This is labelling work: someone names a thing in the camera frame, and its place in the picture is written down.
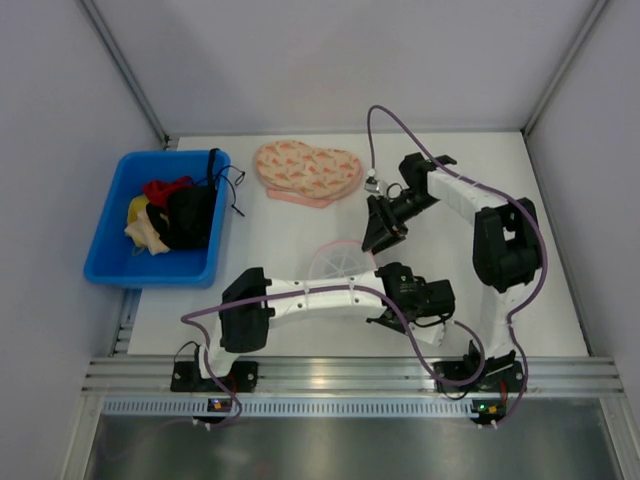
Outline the white mesh laundry bag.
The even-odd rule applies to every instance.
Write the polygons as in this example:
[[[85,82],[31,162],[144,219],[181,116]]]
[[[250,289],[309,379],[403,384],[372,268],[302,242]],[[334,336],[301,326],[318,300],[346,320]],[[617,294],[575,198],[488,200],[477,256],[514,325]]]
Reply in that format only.
[[[374,256],[356,240],[338,240],[319,248],[311,260],[307,278],[325,280],[361,275],[377,268]]]

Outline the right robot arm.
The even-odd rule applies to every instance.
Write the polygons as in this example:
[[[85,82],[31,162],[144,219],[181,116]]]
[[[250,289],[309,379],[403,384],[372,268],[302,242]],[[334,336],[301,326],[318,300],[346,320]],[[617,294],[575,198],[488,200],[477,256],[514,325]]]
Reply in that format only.
[[[534,203],[463,174],[453,158],[402,160],[405,188],[391,198],[378,188],[375,171],[365,182],[368,222],[362,250],[378,254],[408,234],[407,222],[441,202],[473,228],[472,266],[483,284],[479,331],[488,354],[517,348],[516,316],[538,297],[548,274],[548,254]]]

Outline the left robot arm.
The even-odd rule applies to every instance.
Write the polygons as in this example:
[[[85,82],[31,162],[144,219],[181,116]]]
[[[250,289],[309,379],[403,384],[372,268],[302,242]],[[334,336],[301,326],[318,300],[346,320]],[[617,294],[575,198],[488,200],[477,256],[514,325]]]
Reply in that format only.
[[[403,334],[405,325],[438,327],[454,311],[449,281],[428,282],[399,262],[318,280],[278,280],[249,268],[222,293],[216,337],[198,348],[199,373],[226,376],[240,355],[266,346],[270,330],[292,322],[359,317]]]

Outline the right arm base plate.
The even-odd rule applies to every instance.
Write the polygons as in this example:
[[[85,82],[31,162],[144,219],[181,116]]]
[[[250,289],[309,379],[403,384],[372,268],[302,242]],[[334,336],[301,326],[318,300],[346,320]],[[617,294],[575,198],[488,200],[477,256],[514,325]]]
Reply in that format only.
[[[473,381],[468,379],[476,372],[479,359],[465,355],[460,360],[446,360],[434,364],[435,372],[451,381],[464,381],[464,385],[436,383],[438,392],[452,398],[469,393],[516,393],[524,381],[524,370],[513,356],[490,357],[485,361],[482,373]]]

